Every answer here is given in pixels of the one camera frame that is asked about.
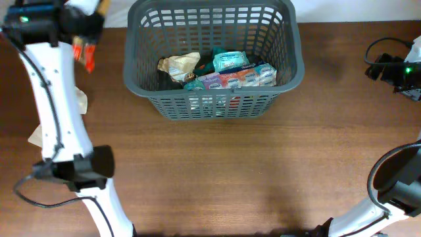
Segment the green coffee snack bag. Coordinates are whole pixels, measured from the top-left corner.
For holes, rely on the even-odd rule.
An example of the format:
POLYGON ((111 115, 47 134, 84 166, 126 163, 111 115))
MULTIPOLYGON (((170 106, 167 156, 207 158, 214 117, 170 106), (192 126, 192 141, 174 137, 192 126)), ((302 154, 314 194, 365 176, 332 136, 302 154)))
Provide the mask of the green coffee snack bag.
POLYGON ((214 72, 213 61, 216 55, 226 53, 227 51, 221 47, 214 47, 212 53, 208 55, 201 55, 199 62, 193 69, 196 76, 203 76, 214 72))

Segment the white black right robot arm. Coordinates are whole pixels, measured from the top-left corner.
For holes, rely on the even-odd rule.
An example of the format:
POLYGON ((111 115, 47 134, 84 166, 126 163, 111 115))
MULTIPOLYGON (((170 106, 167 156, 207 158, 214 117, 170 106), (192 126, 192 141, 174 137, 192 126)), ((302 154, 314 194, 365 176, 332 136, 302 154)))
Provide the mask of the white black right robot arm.
MULTIPOLYGON (((420 38, 404 41, 406 58, 381 54, 365 75, 393 86, 394 93, 420 100, 420 38)), ((305 236, 382 236, 382 229, 420 214, 420 141, 400 145, 381 156, 366 182, 367 198, 346 214, 329 218, 305 236)))

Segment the Kleenex tissue multipack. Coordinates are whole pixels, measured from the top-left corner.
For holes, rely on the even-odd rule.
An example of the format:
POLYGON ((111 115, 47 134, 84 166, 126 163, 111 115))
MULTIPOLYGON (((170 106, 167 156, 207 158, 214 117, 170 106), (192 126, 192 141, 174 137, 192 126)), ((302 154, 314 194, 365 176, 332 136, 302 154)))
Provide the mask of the Kleenex tissue multipack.
POLYGON ((276 85, 277 70, 268 63, 253 63, 221 72, 200 76, 185 86, 185 90, 270 87, 276 85))

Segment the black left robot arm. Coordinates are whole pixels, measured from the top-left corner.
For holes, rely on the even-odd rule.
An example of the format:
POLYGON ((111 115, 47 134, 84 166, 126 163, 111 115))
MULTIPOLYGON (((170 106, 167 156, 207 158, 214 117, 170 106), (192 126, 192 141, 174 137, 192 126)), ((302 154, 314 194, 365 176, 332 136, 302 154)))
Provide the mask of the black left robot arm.
POLYGON ((74 63, 94 67, 109 1, 15 1, 2 33, 28 72, 42 131, 29 179, 64 184, 85 203, 101 236, 134 236, 114 187, 108 145, 93 146, 76 97, 74 63))

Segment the beige brown pouch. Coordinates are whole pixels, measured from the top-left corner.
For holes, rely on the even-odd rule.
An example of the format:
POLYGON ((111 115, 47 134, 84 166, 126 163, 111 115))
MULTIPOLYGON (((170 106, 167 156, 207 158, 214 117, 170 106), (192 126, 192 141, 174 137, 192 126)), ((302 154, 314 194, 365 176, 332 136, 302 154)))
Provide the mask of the beige brown pouch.
POLYGON ((173 81, 185 82, 186 76, 193 72, 200 59, 199 52, 171 56, 160 59, 157 68, 163 72, 167 72, 173 81))

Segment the light blue tissue pack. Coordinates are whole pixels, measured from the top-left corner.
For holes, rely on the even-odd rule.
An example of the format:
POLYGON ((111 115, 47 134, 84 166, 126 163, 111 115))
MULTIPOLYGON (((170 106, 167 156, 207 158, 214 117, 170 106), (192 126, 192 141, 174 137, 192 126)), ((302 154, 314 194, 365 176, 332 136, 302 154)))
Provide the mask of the light blue tissue pack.
POLYGON ((249 60, 244 51, 231 51, 219 53, 214 56, 213 65, 215 72, 248 65, 249 60))

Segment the San Remo spaghetti packet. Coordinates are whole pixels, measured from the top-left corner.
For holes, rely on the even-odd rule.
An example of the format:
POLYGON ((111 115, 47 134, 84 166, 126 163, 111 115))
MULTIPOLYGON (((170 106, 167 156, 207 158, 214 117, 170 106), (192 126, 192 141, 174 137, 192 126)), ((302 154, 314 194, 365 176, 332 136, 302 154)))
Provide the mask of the San Remo spaghetti packet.
POLYGON ((101 37, 111 0, 69 1, 77 12, 78 29, 72 40, 74 59, 91 73, 95 68, 94 53, 101 37))

